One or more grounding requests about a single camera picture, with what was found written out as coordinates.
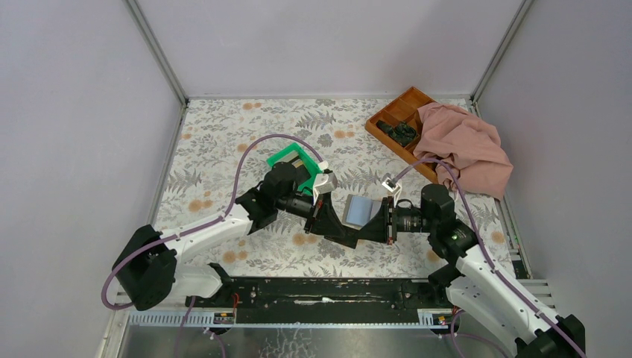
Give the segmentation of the grey leather card holder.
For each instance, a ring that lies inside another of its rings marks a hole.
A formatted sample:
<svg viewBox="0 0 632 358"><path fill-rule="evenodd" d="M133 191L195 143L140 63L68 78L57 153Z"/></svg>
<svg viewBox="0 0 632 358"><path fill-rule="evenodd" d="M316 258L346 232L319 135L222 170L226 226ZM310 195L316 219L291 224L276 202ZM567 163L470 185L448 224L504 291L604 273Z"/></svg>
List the grey leather card holder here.
<svg viewBox="0 0 632 358"><path fill-rule="evenodd" d="M377 214L381 203L379 200L349 194L342 215L342 223L355 229L361 229Z"/></svg>

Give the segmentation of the green plastic bin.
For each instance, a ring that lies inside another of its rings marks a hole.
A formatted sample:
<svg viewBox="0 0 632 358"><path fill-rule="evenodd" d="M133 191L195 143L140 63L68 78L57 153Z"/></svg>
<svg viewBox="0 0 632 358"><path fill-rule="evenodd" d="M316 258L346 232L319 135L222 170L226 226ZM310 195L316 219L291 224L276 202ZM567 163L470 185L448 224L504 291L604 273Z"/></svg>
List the green plastic bin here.
<svg viewBox="0 0 632 358"><path fill-rule="evenodd" d="M323 172L319 163L310 157L297 143L292 143L266 160L270 168L278 163L290 163L296 169L297 189L305 194L312 193L316 176Z"/></svg>

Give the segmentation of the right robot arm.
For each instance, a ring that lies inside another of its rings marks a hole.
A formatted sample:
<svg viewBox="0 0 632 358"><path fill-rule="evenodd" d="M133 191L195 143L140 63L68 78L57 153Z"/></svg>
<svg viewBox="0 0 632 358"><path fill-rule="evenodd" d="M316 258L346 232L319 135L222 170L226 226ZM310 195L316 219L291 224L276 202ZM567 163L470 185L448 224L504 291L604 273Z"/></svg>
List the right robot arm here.
<svg viewBox="0 0 632 358"><path fill-rule="evenodd" d="M426 234L446 261L428 276L429 296L470 314L514 357L585 357L584 325L574 315L557 314L496 263L476 231L456 216L445 187L424 186L419 205L352 195L344 218L365 240L392 243L399 233Z"/></svg>

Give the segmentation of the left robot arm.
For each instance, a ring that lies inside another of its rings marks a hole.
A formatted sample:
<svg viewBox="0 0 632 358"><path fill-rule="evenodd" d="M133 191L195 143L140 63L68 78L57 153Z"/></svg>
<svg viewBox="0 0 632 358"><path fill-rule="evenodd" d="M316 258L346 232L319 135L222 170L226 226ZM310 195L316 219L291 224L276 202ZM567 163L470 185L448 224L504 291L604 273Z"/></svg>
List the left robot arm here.
<svg viewBox="0 0 632 358"><path fill-rule="evenodd" d="M225 283L218 268L190 266L188 261L222 242L251 235L284 211L305 219L308 234L349 248L356 230L341 223L331 194L337 178L329 169L316 175L307 193L298 189L298 169L276 163L262 182L236 197L227 213L207 221L160 232L147 224L137 229L113 266L113 277L138 311L149 310L171 295L211 298Z"/></svg>

